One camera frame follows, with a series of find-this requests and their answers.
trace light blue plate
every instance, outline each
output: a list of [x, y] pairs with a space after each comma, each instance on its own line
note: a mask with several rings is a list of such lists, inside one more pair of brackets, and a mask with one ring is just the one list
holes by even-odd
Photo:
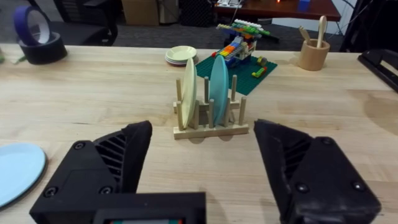
[[224, 116], [228, 100], [228, 69], [221, 55], [216, 57], [211, 70], [209, 99], [214, 99], [213, 122], [217, 125]]
[[45, 154], [39, 146], [15, 143], [0, 147], [0, 207], [28, 190], [44, 166]]

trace green lego baseplate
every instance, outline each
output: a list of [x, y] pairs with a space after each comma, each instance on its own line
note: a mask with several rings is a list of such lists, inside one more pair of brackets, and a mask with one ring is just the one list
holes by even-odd
[[[214, 64], [214, 58], [213, 57], [208, 57], [201, 61], [200, 63], [197, 64], [197, 74], [198, 76], [205, 78], [209, 77], [211, 81], [211, 69], [213, 68]], [[273, 69], [276, 68], [278, 64], [272, 63], [272, 62], [267, 62], [266, 67], [267, 71], [265, 74], [263, 74], [261, 77], [256, 78], [253, 77], [251, 74], [253, 72], [257, 72], [260, 68], [262, 68], [260, 65], [257, 64], [257, 58], [256, 57], [251, 57], [250, 62], [244, 63], [244, 64], [239, 64], [234, 68], [229, 68], [228, 69], [228, 86], [231, 88], [232, 85], [232, 76], [237, 75], [238, 76], [238, 81], [236, 83], [236, 91], [238, 93], [242, 93], [244, 95], [248, 95], [252, 90], [260, 84], [260, 82], [270, 74]]]

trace wooden cup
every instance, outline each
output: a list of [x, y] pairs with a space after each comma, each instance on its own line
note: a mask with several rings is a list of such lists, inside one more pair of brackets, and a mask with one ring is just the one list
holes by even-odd
[[322, 46], [317, 48], [317, 39], [311, 39], [310, 42], [310, 45], [308, 45], [307, 41], [304, 40], [300, 57], [298, 58], [298, 65], [300, 68], [308, 71], [319, 71], [325, 63], [330, 44], [326, 41], [322, 41]]

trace wooden table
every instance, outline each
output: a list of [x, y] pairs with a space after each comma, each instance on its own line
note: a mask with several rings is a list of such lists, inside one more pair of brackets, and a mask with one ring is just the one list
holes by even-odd
[[[0, 47], [6, 59], [21, 56], [16, 45]], [[66, 59], [50, 65], [0, 65], [0, 145], [31, 142], [49, 158], [41, 183], [1, 211], [0, 223], [33, 223], [28, 211], [73, 142], [148, 119], [154, 131], [138, 192], [206, 191], [209, 224], [276, 224], [252, 131], [258, 118], [333, 137], [382, 202], [374, 223], [398, 220], [398, 95], [358, 54], [329, 53], [322, 71], [307, 72], [294, 65], [297, 52], [257, 51], [279, 66], [248, 96], [249, 134], [175, 141], [172, 102], [184, 68], [166, 64], [167, 49], [67, 49]], [[198, 50], [198, 57], [212, 52]]]
[[[219, 14], [232, 16], [236, 8], [216, 7]], [[238, 9], [237, 17], [276, 18], [291, 17], [299, 19], [319, 19], [327, 16], [328, 21], [340, 21], [341, 16], [331, 0], [311, 0], [306, 11], [299, 10], [299, 0], [246, 0]]]

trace white plate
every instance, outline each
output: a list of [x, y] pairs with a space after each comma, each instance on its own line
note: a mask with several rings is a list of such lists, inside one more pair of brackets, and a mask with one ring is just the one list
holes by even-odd
[[197, 100], [197, 68], [192, 58], [188, 59], [182, 85], [182, 123], [186, 128], [190, 123]]
[[172, 59], [169, 59], [168, 57], [165, 57], [166, 58], [166, 60], [168, 61], [168, 62], [174, 62], [174, 63], [187, 63], [187, 61], [188, 60], [185, 60], [185, 61], [174, 61], [174, 60], [172, 60]]
[[166, 57], [173, 61], [185, 61], [196, 56], [197, 50], [190, 46], [173, 47], [166, 52]]
[[168, 63], [171, 63], [171, 64], [173, 64], [173, 65], [185, 65], [185, 64], [187, 64], [187, 62], [174, 62], [174, 61], [171, 61], [171, 60], [168, 59], [167, 57], [165, 57], [165, 60], [166, 60]]

